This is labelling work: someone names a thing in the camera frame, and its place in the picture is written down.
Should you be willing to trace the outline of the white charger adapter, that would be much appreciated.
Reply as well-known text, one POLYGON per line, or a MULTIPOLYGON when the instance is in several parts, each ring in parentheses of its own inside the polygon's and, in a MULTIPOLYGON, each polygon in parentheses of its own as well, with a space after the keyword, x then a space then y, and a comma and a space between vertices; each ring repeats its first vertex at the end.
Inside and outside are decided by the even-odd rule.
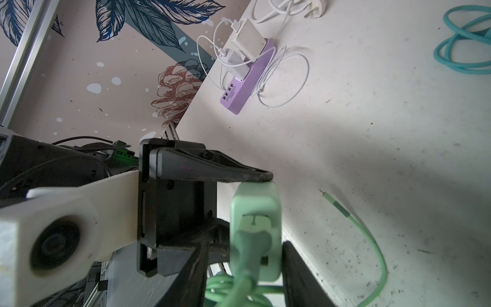
POLYGON ((234 20, 231 28, 230 41, 248 60, 254 60, 261 55, 267 41, 248 18, 234 20))

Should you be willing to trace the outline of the green charger adapter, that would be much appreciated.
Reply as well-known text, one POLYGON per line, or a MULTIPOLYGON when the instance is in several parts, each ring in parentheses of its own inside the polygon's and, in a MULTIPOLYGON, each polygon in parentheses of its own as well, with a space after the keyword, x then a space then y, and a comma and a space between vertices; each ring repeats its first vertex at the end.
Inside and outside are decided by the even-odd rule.
POLYGON ((281 274, 282 213, 273 182, 241 183, 230 205, 230 265, 236 278, 276 281, 281 274))

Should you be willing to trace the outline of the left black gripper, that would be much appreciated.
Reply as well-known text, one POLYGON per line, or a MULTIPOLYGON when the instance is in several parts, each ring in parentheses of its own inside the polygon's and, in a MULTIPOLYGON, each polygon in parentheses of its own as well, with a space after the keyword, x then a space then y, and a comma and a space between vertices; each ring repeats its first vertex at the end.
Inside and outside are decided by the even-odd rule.
POLYGON ((137 270, 147 278, 181 272, 202 245, 208 263, 230 261, 230 224, 216 218, 214 182, 269 182, 270 171, 243 165, 186 141, 147 139, 139 152, 137 270))

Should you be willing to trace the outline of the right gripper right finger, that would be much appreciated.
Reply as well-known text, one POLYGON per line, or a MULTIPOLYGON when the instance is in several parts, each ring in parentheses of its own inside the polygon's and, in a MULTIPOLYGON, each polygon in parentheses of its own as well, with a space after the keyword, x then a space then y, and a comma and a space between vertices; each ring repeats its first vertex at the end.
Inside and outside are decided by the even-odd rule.
POLYGON ((335 307, 290 241, 282 245, 281 272, 286 307, 335 307))

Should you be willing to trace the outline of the purple power socket strip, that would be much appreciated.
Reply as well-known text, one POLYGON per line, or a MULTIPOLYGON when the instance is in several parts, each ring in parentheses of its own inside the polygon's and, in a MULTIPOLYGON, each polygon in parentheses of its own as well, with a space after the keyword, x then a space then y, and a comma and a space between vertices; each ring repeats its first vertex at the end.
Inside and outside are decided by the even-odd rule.
POLYGON ((266 45, 261 57, 254 63, 249 64, 249 73, 243 81, 233 78, 225 88, 220 103, 234 115, 238 115, 249 97, 252 96, 254 88, 265 73, 273 57, 276 55, 276 46, 271 39, 266 40, 266 45))

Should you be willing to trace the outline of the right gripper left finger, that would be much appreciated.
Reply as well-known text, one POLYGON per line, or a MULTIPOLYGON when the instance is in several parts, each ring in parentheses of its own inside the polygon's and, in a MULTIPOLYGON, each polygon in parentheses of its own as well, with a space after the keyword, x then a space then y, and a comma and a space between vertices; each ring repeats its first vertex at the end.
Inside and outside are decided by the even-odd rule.
POLYGON ((173 282, 156 306, 202 306, 208 267, 208 247, 202 245, 194 250, 183 270, 171 276, 173 282))

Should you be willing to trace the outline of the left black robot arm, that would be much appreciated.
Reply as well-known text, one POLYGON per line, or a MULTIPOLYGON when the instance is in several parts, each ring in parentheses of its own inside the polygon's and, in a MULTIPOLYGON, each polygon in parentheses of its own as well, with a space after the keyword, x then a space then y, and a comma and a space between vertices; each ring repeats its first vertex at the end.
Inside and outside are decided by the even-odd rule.
POLYGON ((181 272, 194 248, 211 264, 275 280, 281 201, 271 172, 201 143, 146 139, 132 164, 10 136, 1 158, 1 280, 63 287, 138 243, 138 271, 181 272))

